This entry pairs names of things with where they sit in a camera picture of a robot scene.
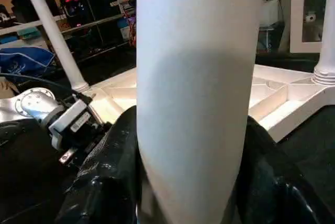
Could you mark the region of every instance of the white platform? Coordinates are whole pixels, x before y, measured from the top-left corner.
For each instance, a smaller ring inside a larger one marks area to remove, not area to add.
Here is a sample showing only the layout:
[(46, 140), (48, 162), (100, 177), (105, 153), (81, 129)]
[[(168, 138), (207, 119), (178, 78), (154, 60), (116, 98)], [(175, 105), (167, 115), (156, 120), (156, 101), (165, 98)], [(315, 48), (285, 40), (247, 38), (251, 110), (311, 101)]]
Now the white platform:
[[(311, 81), (312, 74), (255, 65), (249, 115), (279, 142), (325, 105), (335, 103), (334, 87)], [(94, 109), (103, 121), (115, 122), (136, 104), (136, 69), (91, 87)]]

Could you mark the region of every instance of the white cabinet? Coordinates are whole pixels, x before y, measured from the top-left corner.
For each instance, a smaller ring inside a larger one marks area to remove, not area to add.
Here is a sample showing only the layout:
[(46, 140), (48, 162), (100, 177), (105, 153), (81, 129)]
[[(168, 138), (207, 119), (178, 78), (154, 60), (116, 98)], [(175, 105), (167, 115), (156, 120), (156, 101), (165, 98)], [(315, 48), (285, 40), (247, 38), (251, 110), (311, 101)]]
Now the white cabinet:
[(291, 0), (291, 53), (321, 50), (326, 0)]

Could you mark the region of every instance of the black wire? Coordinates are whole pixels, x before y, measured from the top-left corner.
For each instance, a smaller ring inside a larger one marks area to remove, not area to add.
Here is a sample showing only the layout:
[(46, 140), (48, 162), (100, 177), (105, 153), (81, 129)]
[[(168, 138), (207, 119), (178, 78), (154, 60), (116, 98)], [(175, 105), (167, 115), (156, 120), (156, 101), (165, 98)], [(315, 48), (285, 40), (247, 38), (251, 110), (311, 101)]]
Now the black wire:
[(18, 74), (11, 74), (11, 73), (1, 73), (1, 72), (0, 72), (0, 76), (4, 76), (4, 77), (19, 77), (19, 78), (24, 78), (24, 79), (29, 79), (29, 80), (44, 82), (44, 83), (53, 85), (55, 87), (61, 88), (64, 91), (71, 92), (71, 94), (75, 94), (76, 96), (78, 96), (78, 98), (82, 99), (86, 104), (89, 104), (92, 101), (90, 97), (87, 97), (84, 94), (75, 91), (74, 89), (68, 88), (68, 87), (66, 87), (64, 85), (55, 83), (55, 82), (50, 81), (50, 80), (41, 79), (39, 77), (26, 76), (26, 75), (18, 75)]
[(284, 9), (283, 9), (283, 5), (282, 5), (282, 0), (278, 0), (278, 2), (279, 2), (279, 5), (281, 7), (281, 10), (282, 10), (282, 19), (283, 19), (283, 22), (285, 22), (285, 19), (284, 19)]

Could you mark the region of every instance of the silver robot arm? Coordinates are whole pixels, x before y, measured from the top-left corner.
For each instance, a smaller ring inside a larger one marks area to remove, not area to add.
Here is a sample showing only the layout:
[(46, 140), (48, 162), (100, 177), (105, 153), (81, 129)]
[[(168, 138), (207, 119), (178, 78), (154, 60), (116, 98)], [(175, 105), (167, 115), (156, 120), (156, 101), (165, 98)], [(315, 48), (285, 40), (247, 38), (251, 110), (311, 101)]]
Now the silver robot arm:
[(20, 95), (0, 99), (0, 123), (35, 119), (51, 137), (51, 145), (60, 152), (62, 164), (80, 166), (109, 129), (100, 124), (89, 104), (78, 98), (70, 107), (59, 104), (45, 88), (32, 88)]

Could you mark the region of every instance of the white pole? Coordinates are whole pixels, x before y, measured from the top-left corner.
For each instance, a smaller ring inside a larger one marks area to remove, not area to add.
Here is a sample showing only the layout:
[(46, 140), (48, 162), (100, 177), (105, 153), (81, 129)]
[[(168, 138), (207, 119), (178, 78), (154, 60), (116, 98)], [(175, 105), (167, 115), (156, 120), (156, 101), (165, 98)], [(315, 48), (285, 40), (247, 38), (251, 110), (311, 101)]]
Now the white pole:
[(169, 223), (221, 223), (242, 156), (260, 10), (261, 0), (137, 0), (139, 148)]
[(316, 83), (335, 85), (335, 0), (327, 0), (322, 48), (319, 63), (314, 68)]
[(52, 13), (50, 12), (46, 1), (31, 0), (31, 2), (43, 24), (44, 29), (46, 30), (46, 33), (48, 34), (72, 88), (79, 92), (87, 90), (88, 84), (85, 82), (76, 62), (74, 61), (63, 35), (53, 19)]

